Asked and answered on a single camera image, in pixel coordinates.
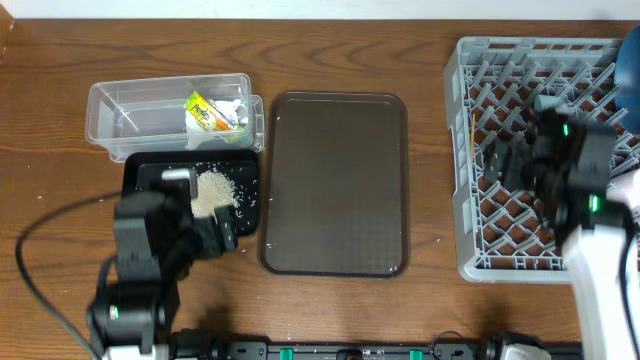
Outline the wooden chopstick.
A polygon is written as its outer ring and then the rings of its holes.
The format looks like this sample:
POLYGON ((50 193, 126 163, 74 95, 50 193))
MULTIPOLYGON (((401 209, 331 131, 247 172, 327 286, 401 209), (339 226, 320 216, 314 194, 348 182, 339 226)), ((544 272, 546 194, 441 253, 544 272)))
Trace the wooden chopstick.
POLYGON ((475 131, 476 131, 476 114, 471 114, 471 130, 470 130, 470 157, 471 162, 475 162, 475 131))

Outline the light blue rice bowl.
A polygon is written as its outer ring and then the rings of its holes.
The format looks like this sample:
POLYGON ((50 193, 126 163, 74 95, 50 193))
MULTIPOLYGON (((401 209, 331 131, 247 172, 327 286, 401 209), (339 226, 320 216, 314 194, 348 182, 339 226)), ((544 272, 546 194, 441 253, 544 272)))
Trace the light blue rice bowl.
POLYGON ((555 111, 561 114, 569 114, 571 109, 567 101, 559 96, 537 95, 534 100, 534 111, 555 111))

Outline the pink cup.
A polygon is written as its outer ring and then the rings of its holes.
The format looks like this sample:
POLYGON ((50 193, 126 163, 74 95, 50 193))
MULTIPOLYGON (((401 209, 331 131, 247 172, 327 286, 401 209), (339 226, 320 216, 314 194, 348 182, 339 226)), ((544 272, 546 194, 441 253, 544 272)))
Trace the pink cup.
POLYGON ((634 170, 610 180, 606 198, 624 202, 633 212, 640 204, 640 170, 634 170))

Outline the yellow snack wrapper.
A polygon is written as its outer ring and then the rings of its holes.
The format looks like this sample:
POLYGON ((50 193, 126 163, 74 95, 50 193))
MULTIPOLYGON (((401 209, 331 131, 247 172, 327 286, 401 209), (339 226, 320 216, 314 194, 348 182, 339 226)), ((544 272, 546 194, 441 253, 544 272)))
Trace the yellow snack wrapper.
POLYGON ((187 98, 185 109, 193 116, 198 126, 205 131, 233 131, 238 128, 237 123, 231 117, 225 115, 197 91, 193 91, 187 98))

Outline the dark blue bowl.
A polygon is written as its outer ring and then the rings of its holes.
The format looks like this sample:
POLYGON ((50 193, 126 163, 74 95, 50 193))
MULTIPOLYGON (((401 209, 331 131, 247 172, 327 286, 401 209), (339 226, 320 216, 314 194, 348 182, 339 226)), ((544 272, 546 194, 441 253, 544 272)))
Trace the dark blue bowl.
POLYGON ((627 110, 620 124, 634 135, 639 134, 639 36, 638 26, 626 35, 620 45, 614 71, 614 84, 619 88, 615 105, 618 110, 627 110))

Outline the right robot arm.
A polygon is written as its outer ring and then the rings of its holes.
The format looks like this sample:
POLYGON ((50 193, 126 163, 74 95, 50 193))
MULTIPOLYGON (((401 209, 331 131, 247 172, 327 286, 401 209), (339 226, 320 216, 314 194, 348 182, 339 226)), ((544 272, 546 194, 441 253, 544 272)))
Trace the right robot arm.
POLYGON ((543 204, 577 307, 587 359, 639 356, 636 224, 629 206, 606 195, 617 132, 556 109, 540 111, 533 144, 494 140, 484 178, 531 191, 543 204))

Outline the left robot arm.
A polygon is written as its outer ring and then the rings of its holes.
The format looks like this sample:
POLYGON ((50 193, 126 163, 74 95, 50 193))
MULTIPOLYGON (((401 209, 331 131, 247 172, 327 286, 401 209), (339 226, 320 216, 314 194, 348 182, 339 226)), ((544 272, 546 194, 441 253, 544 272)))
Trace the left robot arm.
POLYGON ((197 218, 187 193, 135 192, 116 204, 113 230, 117 253, 87 310, 92 345, 100 359, 171 359, 178 282, 194 262, 237 248, 233 207, 197 218))

